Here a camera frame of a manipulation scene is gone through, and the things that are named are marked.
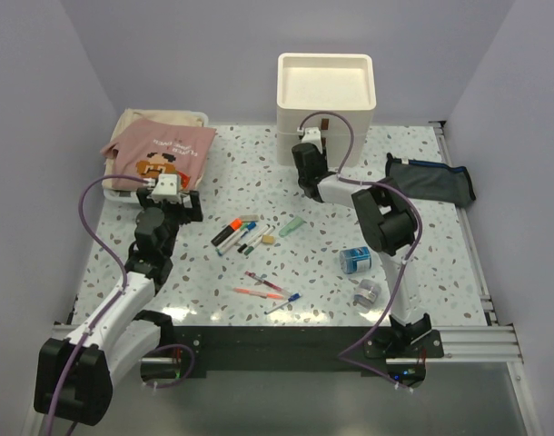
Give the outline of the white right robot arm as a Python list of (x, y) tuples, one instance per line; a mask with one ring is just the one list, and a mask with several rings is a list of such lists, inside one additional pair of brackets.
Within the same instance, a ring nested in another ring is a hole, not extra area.
[(428, 310), (420, 296), (413, 252), (421, 239), (420, 213), (390, 177), (378, 182), (354, 181), (328, 168), (326, 158), (315, 144), (292, 148), (298, 185), (318, 203), (335, 203), (356, 212), (361, 234), (381, 260), (391, 288), (390, 331), (392, 349), (410, 357), (431, 332)]

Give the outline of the grey white eraser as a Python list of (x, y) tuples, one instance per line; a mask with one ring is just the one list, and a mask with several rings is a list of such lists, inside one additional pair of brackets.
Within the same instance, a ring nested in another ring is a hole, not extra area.
[(240, 215), (239, 219), (244, 223), (251, 223), (251, 222), (259, 221), (260, 216), (258, 214), (245, 214), (245, 215)]

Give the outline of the cream drawer organizer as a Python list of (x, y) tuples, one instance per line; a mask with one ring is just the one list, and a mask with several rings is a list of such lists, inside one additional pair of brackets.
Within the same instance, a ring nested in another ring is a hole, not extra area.
[(277, 162), (293, 165), (303, 130), (318, 128), (328, 164), (358, 164), (376, 92), (366, 54), (283, 53), (277, 64)]

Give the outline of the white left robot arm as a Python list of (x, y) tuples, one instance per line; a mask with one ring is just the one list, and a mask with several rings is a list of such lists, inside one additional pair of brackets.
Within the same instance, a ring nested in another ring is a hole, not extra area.
[(185, 374), (195, 364), (194, 351), (178, 342), (171, 317), (146, 305), (172, 271), (180, 227), (203, 220), (200, 195), (190, 191), (158, 200), (142, 188), (137, 196), (142, 210), (121, 264), (122, 279), (84, 322), (40, 349), (34, 408), (49, 418), (94, 426), (105, 416), (116, 385), (148, 353), (182, 350), (188, 360)]

